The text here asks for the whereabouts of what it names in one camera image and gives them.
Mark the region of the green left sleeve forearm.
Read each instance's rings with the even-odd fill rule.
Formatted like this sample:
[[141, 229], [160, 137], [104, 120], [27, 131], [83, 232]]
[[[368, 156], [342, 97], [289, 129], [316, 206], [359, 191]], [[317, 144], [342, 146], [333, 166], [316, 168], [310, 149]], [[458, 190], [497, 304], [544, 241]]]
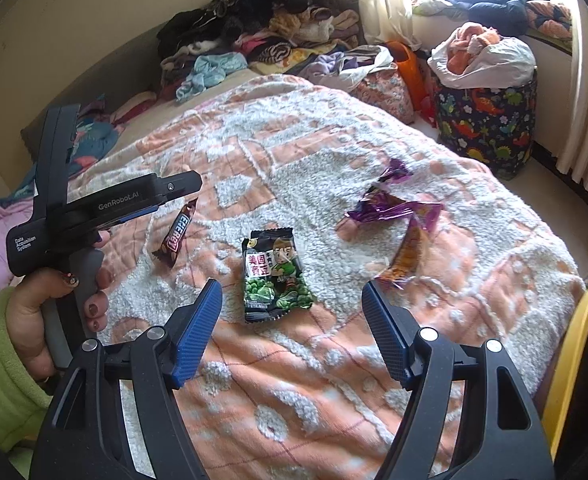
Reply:
[[23, 477], [32, 451], [22, 441], [35, 436], [51, 396], [36, 383], [18, 358], [6, 328], [6, 308], [13, 289], [0, 291], [0, 450]]

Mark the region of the left hand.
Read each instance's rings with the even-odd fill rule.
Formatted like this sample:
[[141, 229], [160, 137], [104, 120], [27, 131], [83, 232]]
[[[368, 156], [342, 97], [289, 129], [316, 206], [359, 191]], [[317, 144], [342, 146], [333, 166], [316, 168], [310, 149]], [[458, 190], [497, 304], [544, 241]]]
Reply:
[[[81, 308], [72, 307], [79, 314], [85, 328], [91, 333], [103, 330], [107, 324], [108, 299], [105, 289], [112, 275], [105, 266], [95, 272], [94, 294]], [[81, 285], [71, 273], [43, 268], [33, 272], [17, 285], [9, 297], [6, 311], [6, 330], [16, 355], [36, 381], [42, 382], [56, 373], [52, 352], [47, 339], [53, 337], [56, 301], [70, 296]]]

